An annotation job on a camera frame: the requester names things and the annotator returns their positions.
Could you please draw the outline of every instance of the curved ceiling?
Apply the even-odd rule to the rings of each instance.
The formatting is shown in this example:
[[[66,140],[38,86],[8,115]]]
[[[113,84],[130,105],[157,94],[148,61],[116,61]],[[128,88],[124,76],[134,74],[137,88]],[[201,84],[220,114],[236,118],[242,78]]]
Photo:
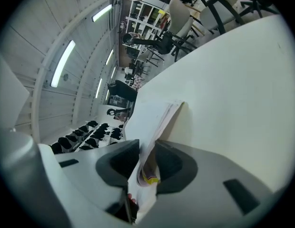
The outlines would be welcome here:
[[[2,34],[0,54],[30,93],[15,126],[18,131],[51,144],[96,116],[118,63],[117,1],[25,0],[17,8]],[[109,4],[113,9],[93,22],[92,16]],[[53,88],[54,71],[71,40],[76,45]]]

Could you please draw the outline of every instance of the table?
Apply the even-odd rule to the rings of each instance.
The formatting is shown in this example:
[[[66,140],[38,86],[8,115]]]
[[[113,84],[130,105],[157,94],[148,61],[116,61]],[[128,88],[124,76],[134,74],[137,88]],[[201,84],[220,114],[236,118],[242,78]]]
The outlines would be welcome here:
[[[185,103],[161,139],[226,156],[272,191],[295,164],[295,41],[282,17],[199,47],[139,89]]]

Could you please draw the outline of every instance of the black slot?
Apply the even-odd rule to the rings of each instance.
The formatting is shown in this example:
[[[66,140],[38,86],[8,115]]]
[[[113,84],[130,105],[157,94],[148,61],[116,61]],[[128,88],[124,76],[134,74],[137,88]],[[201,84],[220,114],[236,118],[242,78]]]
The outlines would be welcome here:
[[[79,161],[77,161],[75,159],[72,159],[72,160],[68,160],[68,161],[62,161],[59,164],[60,164],[60,166],[62,168],[64,168],[64,167],[67,167],[67,166],[70,166],[70,165],[74,165],[74,164],[77,164],[77,163],[79,163]]]
[[[239,180],[231,179],[224,181],[223,184],[244,215],[254,210],[260,204]]]

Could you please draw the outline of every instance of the floor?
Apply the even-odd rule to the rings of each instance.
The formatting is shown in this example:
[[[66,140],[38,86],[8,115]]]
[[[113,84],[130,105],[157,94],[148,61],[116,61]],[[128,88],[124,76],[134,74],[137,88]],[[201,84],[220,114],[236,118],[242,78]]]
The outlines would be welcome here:
[[[246,1],[246,0],[238,0],[237,3],[235,4],[234,8],[235,10],[240,13],[241,11],[244,10],[244,8],[242,8],[240,2],[241,1]],[[202,10],[204,8],[204,5],[198,1],[195,5],[194,5],[195,8],[199,9],[199,10]],[[190,10],[191,11],[191,15],[192,16],[195,16],[196,18],[199,19],[199,13],[198,12],[195,12],[193,10]],[[266,17],[266,16],[271,16],[273,15],[272,13],[269,13],[269,12],[266,12],[266,11],[262,11],[262,15],[263,17]],[[251,21],[254,21],[254,20],[257,20],[259,19],[259,15],[257,13],[257,11],[254,11],[254,13],[249,13],[245,16],[242,17],[242,19],[244,20],[245,23],[249,23]],[[201,47],[202,45],[204,45],[205,43],[215,39],[216,37],[220,36],[219,32],[218,31],[213,31],[214,32],[214,35],[212,35],[207,29],[205,29],[202,25],[200,25],[198,22],[194,22],[194,25],[196,25],[205,35],[201,35],[200,33],[199,34],[199,37],[197,37],[192,31],[189,32],[190,35],[193,35],[194,36],[194,39],[189,39],[188,41],[193,43],[195,46],[197,47]],[[237,27],[239,27],[240,25],[237,24],[235,22],[235,20],[225,24],[225,29],[226,29],[226,32],[232,30],[232,29],[235,29]],[[178,59],[181,59],[182,57],[185,56],[185,53],[183,52],[180,52],[179,55],[178,55]],[[156,77],[158,74],[160,74],[162,71],[164,71],[166,68],[168,68],[169,66],[171,66],[172,64],[174,64],[174,56],[172,56],[171,54],[167,54],[167,55],[161,55],[161,57],[164,59],[164,61],[155,61],[155,60],[152,60],[153,63],[157,64],[158,67],[155,67],[153,65],[150,65],[150,67],[147,67],[148,70],[147,70],[147,73],[148,75],[147,76],[144,76],[143,75],[143,78],[145,79],[146,82],[150,81],[152,78]]]

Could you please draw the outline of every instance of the chair armrest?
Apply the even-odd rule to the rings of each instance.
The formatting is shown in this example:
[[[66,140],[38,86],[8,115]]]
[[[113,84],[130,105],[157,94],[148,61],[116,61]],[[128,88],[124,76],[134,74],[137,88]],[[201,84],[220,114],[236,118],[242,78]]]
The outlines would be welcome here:
[[[213,5],[214,3],[216,3],[217,1],[222,1],[222,0],[208,0],[207,2],[206,2],[206,7],[208,7],[208,6],[210,6],[210,5]]]

